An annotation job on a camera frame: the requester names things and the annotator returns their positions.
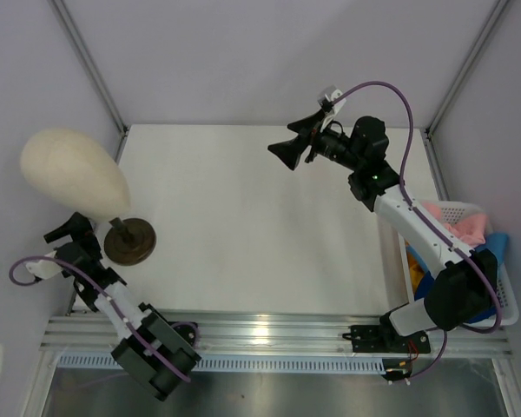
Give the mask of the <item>cream mannequin head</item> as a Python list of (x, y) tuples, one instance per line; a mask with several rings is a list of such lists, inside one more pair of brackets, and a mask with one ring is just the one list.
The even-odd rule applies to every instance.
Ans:
[(142, 218), (122, 219), (131, 209), (126, 177), (97, 141), (73, 129), (51, 128), (34, 134), (19, 159), (23, 177), (34, 189), (110, 230), (105, 255), (133, 266), (152, 255), (153, 226)]

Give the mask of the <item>pink bucket hat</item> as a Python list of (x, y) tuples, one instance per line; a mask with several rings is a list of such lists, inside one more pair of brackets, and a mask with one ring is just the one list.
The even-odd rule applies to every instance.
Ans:
[(483, 209), (452, 201), (422, 201), (422, 205), (450, 235), (472, 248), (485, 244), (489, 220)]

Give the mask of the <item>blue bucket hat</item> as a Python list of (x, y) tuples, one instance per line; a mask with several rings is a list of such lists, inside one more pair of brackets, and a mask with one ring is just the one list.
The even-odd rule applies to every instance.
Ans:
[[(502, 266), (505, 263), (505, 250), (509, 242), (509, 236), (506, 233), (495, 232), (488, 234), (485, 237), (485, 243), (478, 245), (475, 250), (482, 252), (484, 250), (490, 250), (498, 261), (498, 265)], [(413, 259), (418, 265), (425, 271), (428, 271), (428, 267), (423, 261), (422, 257), (409, 245), (406, 246), (406, 252), (409, 259)]]

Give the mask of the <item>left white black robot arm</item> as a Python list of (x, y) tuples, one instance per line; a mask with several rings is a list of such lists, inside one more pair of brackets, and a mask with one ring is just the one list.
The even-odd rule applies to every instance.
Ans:
[(43, 236), (54, 248), (53, 264), (73, 277), (77, 295), (93, 312), (105, 314), (115, 328), (115, 362), (157, 400), (165, 401), (201, 360), (195, 351), (198, 324), (167, 321), (152, 305), (132, 299), (127, 283), (102, 265), (102, 251), (88, 218), (75, 212), (64, 224)]

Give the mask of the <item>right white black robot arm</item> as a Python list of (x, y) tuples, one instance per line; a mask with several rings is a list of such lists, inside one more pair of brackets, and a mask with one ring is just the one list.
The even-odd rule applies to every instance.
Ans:
[(426, 296), (381, 316), (382, 347), (397, 351), (418, 332), (448, 332), (491, 308), (501, 309), (496, 256), (462, 242), (408, 195), (404, 180), (386, 161), (389, 139), (384, 122), (363, 116), (350, 135), (332, 125), (319, 111), (288, 124), (294, 139), (267, 149), (291, 170), (316, 156), (350, 169), (348, 184), (354, 197), (391, 224), (427, 266), (433, 284)]

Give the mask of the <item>yellow hat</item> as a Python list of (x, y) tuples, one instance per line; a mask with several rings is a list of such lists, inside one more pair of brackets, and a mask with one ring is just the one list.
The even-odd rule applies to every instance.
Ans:
[(419, 262), (411, 255), (407, 255), (408, 268), (409, 268), (409, 276), (412, 286), (412, 291), (417, 288), (420, 280), (423, 278), (424, 274), (427, 273)]

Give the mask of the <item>dark blue hat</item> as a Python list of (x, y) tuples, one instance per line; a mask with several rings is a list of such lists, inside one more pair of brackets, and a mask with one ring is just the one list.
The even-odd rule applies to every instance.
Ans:
[[(432, 289), (432, 286), (434, 284), (434, 279), (432, 275), (427, 272), (424, 274), (423, 278), (420, 280), (417, 288), (413, 290), (414, 300), (423, 299), (427, 296), (429, 291)], [(480, 314), (477, 314), (473, 316), (471, 319), (465, 321), (467, 324), (473, 324), (480, 322), (482, 320), (486, 320), (496, 314), (497, 310), (494, 305), (491, 305), (490, 308), (486, 309), (485, 311), (481, 312)]]

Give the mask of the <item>right aluminium corner post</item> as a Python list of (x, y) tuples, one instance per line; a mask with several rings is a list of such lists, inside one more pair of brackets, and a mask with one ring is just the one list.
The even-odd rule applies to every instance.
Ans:
[(465, 84), (468, 82), (472, 72), (477, 68), (491, 40), (495, 36), (504, 19), (507, 17), (514, 1), (497, 0), (493, 3), (491, 10), (487, 13), (481, 24), (477, 35), (473, 39), (465, 56), (459, 65), (452, 82), (449, 84), (445, 95), (439, 101), (439, 106), (434, 112), (431, 121), (425, 128), (425, 134), (432, 139), (439, 130), (448, 111), (457, 100)]

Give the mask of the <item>aluminium corner post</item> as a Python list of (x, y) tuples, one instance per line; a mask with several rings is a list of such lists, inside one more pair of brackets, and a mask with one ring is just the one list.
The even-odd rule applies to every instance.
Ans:
[(465, 56), (459, 65), (452, 82), (449, 84), (445, 95), (439, 101), (439, 106), (434, 112), (431, 121), (425, 128), (425, 134), (432, 139), (439, 130), (448, 111), (457, 100), (465, 84), (468, 82), (472, 72), (477, 68), (491, 40), (495, 36), (504, 19), (507, 17), (514, 1), (497, 0), (493, 3), (491, 10), (487, 13), (481, 24), (477, 35), (473, 39)]
[(124, 137), (128, 131), (127, 124), (123, 121), (121, 112), (115, 104), (115, 100), (109, 91), (108, 85), (96, 64), (96, 61), (92, 56), (68, 5), (62, 0), (48, 0), (47, 4), (54, 13), (60, 28), (63, 30), (70, 47), (74, 51), (74, 54), (85, 72), (91, 87), (95, 91), (96, 96), (101, 102), (101, 105), (115, 126), (118, 135)]

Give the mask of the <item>aluminium mounting rail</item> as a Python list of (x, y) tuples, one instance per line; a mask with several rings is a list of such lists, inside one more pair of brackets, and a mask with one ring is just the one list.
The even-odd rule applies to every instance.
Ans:
[[(376, 316), (260, 314), (162, 310), (168, 321), (199, 327), (200, 354), (340, 356), (352, 352), (341, 335), (352, 325), (376, 325)], [(44, 330), (42, 351), (108, 352), (117, 343), (103, 314), (75, 311), (54, 316)]]

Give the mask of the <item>left aluminium corner post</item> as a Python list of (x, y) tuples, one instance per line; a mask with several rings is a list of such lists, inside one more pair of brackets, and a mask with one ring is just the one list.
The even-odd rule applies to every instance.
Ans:
[(68, 5), (62, 0), (48, 0), (47, 4), (54, 13), (60, 28), (63, 30), (70, 47), (74, 51), (74, 54), (85, 72), (91, 87), (95, 91), (96, 96), (101, 102), (101, 105), (115, 126), (118, 135), (124, 137), (128, 131), (127, 124), (123, 121), (121, 112), (115, 104), (115, 100), (109, 91), (108, 85), (96, 64), (96, 61), (92, 56)]

